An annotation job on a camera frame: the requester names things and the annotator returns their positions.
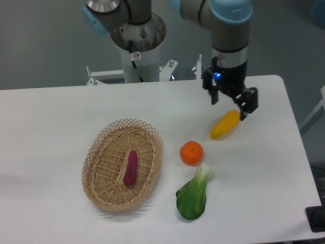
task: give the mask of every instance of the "yellow mango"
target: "yellow mango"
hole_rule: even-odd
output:
[[[217,139],[235,127],[240,120],[240,113],[233,109],[228,111],[210,131],[210,137]]]

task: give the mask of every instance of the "blue indicator light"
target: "blue indicator light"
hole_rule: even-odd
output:
[[[221,74],[220,73],[218,73],[218,72],[214,73],[214,79],[215,80],[218,80],[220,78],[221,78]]]

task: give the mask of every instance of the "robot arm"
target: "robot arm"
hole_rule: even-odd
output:
[[[129,23],[141,25],[151,18],[151,0],[89,0],[83,10],[89,11],[109,32]]]
[[[170,0],[182,18],[199,24],[212,34],[211,67],[203,73],[203,88],[212,104],[218,91],[231,97],[241,110],[241,120],[258,107],[257,89],[246,88],[250,0]]]

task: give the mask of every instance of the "wicker basket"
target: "wicker basket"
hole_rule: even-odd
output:
[[[91,146],[82,169],[84,192],[97,206],[123,211],[139,205],[160,172],[163,142],[155,128],[136,119],[118,120],[104,128]],[[130,151],[138,155],[137,180],[123,183]]]

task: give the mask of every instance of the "gray wall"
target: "gray wall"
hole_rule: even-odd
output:
[[[254,0],[251,22],[248,75],[281,76],[298,124],[320,101],[325,85],[325,29],[312,22],[309,3]],[[121,69],[109,37],[96,36],[83,20],[83,4],[0,0],[0,89],[84,85],[86,65],[92,71]],[[168,30],[160,64],[175,59],[181,64],[177,78],[190,78],[202,53],[207,68],[210,34],[178,18],[168,0],[155,0],[152,8]],[[324,117],[303,136],[312,164],[325,162]]]

